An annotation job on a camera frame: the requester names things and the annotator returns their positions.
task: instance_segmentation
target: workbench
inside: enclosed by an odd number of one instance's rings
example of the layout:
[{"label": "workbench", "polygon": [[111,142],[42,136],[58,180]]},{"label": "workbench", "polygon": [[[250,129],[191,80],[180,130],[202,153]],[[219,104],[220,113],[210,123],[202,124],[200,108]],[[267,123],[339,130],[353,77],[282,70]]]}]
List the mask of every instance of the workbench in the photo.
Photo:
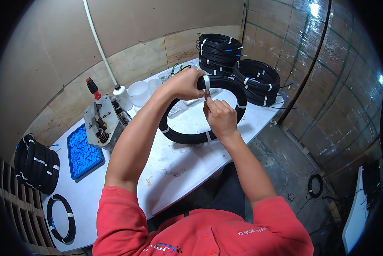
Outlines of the workbench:
[{"label": "workbench", "polygon": [[[198,65],[199,59],[194,59],[192,62]],[[159,74],[144,81],[158,78]],[[231,107],[236,106],[236,98],[230,91],[222,90],[213,97],[213,100],[215,99],[225,100]],[[209,131],[210,128],[203,113],[203,101],[204,99],[200,99],[182,113],[169,117],[168,125],[184,134]],[[269,122],[276,115],[277,108],[282,107],[283,98],[277,96],[276,102],[281,103],[274,104],[272,107],[275,108],[247,103],[246,112],[237,125],[246,144],[252,141],[266,125],[270,125]],[[132,117],[136,115],[134,106],[128,113]],[[90,246],[97,238],[96,213],[104,187],[110,152],[102,149],[106,159],[103,166],[79,182],[71,179],[67,137],[83,123],[82,118],[54,143],[59,146],[51,147],[58,153],[60,159],[59,180],[53,194],[60,194],[69,202],[76,223],[76,236],[71,243],[61,243],[51,234],[56,248],[61,252]],[[218,140],[199,145],[182,145],[170,141],[160,130],[157,130],[150,156],[138,182],[137,197],[140,208],[147,219],[152,218],[192,192],[230,161],[230,155]],[[45,217],[47,217],[46,207],[49,197],[41,194]],[[69,224],[62,202],[54,203],[52,215],[56,229],[62,237],[65,237]]]}]

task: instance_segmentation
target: blue plastic part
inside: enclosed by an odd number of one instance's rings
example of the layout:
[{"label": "blue plastic part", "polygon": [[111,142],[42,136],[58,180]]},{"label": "blue plastic part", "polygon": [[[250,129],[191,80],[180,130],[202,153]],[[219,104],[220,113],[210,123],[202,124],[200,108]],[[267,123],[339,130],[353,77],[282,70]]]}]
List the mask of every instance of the blue plastic part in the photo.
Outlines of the blue plastic part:
[{"label": "blue plastic part", "polygon": [[102,149],[88,144],[85,124],[68,136],[68,156],[72,180],[83,178],[105,163]]}]

